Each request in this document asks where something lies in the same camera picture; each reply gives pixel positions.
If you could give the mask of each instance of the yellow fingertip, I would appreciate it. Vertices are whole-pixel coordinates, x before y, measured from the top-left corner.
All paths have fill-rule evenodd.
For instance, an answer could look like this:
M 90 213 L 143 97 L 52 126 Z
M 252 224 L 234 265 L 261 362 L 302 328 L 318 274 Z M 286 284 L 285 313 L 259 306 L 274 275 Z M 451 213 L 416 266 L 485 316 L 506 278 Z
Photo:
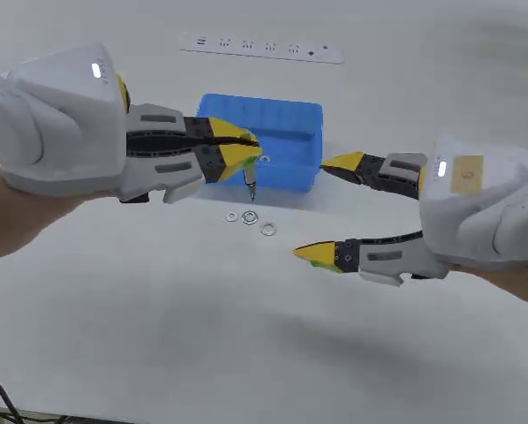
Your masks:
M 302 246 L 293 251 L 298 258 L 311 262 L 314 267 L 322 267 L 335 272 L 342 272 L 335 265 L 335 242 L 323 241 Z
M 238 128 L 233 124 L 223 121 L 218 117 L 210 117 L 209 123 L 211 125 L 211 131 L 213 136 L 216 138 L 232 138 L 232 139 L 246 139 L 249 141 L 256 141 L 256 137 L 250 131 L 244 128 Z
M 219 181 L 224 181 L 246 166 L 250 166 L 256 162 L 258 156 L 262 155 L 262 148 L 242 144 L 222 144 L 219 149 L 225 162 L 225 170 Z
M 346 155 L 340 155 L 324 161 L 321 166 L 330 168 L 342 168 L 344 170 L 355 171 L 362 160 L 364 153 L 353 152 Z

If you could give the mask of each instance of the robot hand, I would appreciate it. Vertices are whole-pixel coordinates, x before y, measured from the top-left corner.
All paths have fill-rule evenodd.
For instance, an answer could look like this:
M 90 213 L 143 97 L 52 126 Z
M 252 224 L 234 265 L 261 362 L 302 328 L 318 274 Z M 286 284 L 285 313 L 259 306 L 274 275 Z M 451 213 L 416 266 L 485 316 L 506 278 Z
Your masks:
M 171 203 L 240 169 L 255 187 L 261 148 L 220 119 L 131 104 L 105 48 L 72 49 L 0 76 L 0 172 L 21 191 L 111 191 L 122 202 L 164 190 Z
M 324 162 L 329 174 L 419 200 L 422 231 L 302 246 L 294 254 L 339 273 L 400 285 L 444 278 L 454 264 L 473 269 L 528 265 L 528 151 L 476 147 L 444 136 L 427 158 L 361 152 Z

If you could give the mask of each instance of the white robotic hand housing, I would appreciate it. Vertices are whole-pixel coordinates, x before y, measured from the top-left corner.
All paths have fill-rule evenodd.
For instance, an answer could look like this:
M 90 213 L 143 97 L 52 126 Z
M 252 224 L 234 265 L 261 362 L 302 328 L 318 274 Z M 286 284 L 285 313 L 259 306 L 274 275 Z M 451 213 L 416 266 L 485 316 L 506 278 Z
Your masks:
M 444 261 L 481 269 L 528 264 L 528 151 L 442 137 L 419 210 L 425 242 Z
M 0 166 L 8 183 L 51 196 L 118 186 L 128 106 L 102 45 L 38 58 L 0 76 Z

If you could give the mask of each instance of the led light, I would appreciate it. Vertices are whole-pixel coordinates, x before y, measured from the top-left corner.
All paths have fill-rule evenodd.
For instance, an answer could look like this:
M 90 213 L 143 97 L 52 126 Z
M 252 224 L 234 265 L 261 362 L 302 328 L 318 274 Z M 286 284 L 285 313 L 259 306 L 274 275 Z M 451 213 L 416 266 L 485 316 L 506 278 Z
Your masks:
M 91 71 L 94 73 L 94 77 L 101 78 L 102 70 L 98 64 L 91 64 Z
M 439 177 L 444 177 L 444 174 L 447 173 L 447 163 L 442 161 L 439 163 Z

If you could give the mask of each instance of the metal washer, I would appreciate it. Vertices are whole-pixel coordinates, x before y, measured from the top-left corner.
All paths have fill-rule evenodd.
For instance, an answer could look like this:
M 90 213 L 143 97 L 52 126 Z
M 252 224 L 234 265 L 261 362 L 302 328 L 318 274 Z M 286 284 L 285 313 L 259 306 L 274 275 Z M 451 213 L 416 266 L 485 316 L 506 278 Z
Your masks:
M 252 225 L 258 221 L 258 214 L 253 210 L 247 210 L 242 216 L 241 219 L 246 225 Z
M 235 212 L 234 210 L 231 210 L 228 214 L 227 214 L 227 221 L 229 223 L 234 223 L 235 221 L 238 220 L 238 213 Z
M 260 232 L 265 236 L 273 236 L 275 234 L 275 225 L 274 223 L 265 223 L 260 228 Z

